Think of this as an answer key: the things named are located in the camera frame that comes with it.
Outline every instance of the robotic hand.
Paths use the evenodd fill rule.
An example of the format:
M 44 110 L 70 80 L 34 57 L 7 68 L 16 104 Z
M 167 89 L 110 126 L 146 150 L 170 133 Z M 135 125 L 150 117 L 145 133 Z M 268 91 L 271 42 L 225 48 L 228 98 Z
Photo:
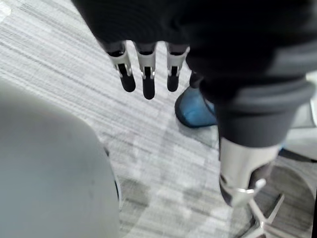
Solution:
M 265 186 L 296 110 L 314 93 L 305 74 L 317 68 L 316 3 L 73 2 L 128 92 L 135 82 L 125 40 L 135 42 L 147 99 L 155 95 L 156 42 L 169 42 L 169 91 L 177 89 L 187 57 L 189 68 L 203 77 L 202 95 L 214 104 L 223 198 L 233 207 L 247 204 Z

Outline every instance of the gray plastic object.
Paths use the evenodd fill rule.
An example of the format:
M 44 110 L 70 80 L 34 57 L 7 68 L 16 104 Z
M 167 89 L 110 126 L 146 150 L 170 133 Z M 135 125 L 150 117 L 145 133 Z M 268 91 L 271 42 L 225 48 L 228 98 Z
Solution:
M 77 117 L 0 81 L 0 237 L 118 238 L 109 160 Z

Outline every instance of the blue shoe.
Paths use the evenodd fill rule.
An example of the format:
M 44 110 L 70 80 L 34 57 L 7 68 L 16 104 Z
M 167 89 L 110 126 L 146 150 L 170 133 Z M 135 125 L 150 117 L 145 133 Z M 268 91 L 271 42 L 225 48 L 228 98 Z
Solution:
M 175 102 L 177 119 L 190 128 L 217 125 L 213 104 L 206 101 L 199 88 L 188 87 Z

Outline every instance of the black fingertip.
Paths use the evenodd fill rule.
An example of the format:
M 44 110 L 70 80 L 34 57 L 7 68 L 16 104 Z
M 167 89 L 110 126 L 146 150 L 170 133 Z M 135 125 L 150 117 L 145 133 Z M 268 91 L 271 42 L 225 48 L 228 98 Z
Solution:
M 143 79 L 143 95 L 146 99 L 150 100 L 155 95 L 154 79 L 146 77 Z
M 175 92 L 178 88 L 178 76 L 168 76 L 167 78 L 167 89 L 170 92 Z
M 122 87 L 125 91 L 131 93 L 135 90 L 135 81 L 133 75 L 124 75 L 121 77 Z

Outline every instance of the gray carpet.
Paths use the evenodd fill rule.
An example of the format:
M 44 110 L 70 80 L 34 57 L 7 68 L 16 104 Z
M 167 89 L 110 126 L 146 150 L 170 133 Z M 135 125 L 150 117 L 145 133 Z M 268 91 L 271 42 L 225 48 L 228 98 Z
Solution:
M 156 96 L 142 94 L 136 53 L 128 43 L 137 89 L 126 93 L 106 54 L 69 0 L 0 0 L 0 77 L 85 120 L 110 150 L 123 188 L 126 238 L 233 238 L 250 226 L 248 208 L 225 205 L 218 186 L 215 127 L 180 125 L 174 102 L 188 83 L 166 89 L 166 49 L 159 43 Z M 279 158 L 257 201 L 268 211 L 286 194 L 274 225 L 309 238 L 317 164 Z

